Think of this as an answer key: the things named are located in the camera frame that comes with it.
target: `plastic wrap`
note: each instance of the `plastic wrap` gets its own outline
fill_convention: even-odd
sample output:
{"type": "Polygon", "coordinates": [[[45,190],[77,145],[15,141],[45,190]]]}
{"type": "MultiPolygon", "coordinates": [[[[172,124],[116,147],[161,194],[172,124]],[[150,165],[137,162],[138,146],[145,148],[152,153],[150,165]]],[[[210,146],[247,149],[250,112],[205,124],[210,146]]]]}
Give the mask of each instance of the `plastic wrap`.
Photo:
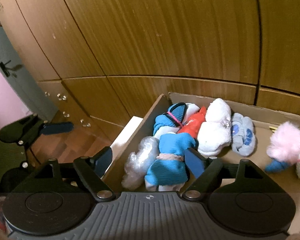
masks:
{"type": "Polygon", "coordinates": [[[132,152],[127,158],[122,186],[135,190],[144,183],[145,175],[152,163],[159,155],[159,140],[153,136],[144,137],[139,146],[138,153],[132,152]]]}

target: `gray slipper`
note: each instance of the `gray slipper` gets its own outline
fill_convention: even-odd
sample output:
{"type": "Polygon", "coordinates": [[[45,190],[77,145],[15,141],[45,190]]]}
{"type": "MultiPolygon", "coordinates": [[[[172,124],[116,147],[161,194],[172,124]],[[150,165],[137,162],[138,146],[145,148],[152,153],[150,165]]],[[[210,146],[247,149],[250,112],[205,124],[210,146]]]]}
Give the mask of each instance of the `gray slipper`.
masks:
{"type": "Polygon", "coordinates": [[[249,156],[256,145],[251,118],[234,113],[232,116],[232,150],[243,157],[249,156]]]}

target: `gray door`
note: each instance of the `gray door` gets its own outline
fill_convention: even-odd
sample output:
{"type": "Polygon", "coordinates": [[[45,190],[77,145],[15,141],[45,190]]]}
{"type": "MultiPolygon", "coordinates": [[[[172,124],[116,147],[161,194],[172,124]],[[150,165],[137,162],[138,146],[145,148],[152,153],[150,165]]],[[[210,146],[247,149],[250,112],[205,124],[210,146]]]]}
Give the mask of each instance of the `gray door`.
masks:
{"type": "Polygon", "coordinates": [[[34,78],[23,66],[3,28],[0,27],[0,65],[5,63],[7,63],[5,66],[8,68],[9,76],[2,71],[1,67],[0,71],[21,100],[40,118],[51,121],[58,111],[57,107],[45,97],[34,78]]]}

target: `pink wall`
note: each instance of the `pink wall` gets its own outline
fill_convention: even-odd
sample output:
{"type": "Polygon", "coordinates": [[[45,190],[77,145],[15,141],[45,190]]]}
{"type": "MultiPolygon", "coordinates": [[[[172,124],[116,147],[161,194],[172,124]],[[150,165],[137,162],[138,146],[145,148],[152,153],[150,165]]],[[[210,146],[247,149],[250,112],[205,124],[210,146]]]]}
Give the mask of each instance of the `pink wall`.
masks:
{"type": "Polygon", "coordinates": [[[0,72],[0,129],[25,117],[29,112],[15,91],[0,72]]]}

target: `pink rubber band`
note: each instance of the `pink rubber band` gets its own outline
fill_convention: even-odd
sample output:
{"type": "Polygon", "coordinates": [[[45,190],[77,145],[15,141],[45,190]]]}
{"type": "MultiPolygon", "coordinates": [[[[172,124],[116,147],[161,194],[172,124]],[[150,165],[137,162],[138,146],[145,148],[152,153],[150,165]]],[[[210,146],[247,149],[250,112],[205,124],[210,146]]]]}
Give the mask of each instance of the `pink rubber band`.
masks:
{"type": "Polygon", "coordinates": [[[181,126],[181,128],[183,127],[183,124],[172,113],[168,111],[167,114],[170,115],[173,120],[175,120],[181,126]]]}

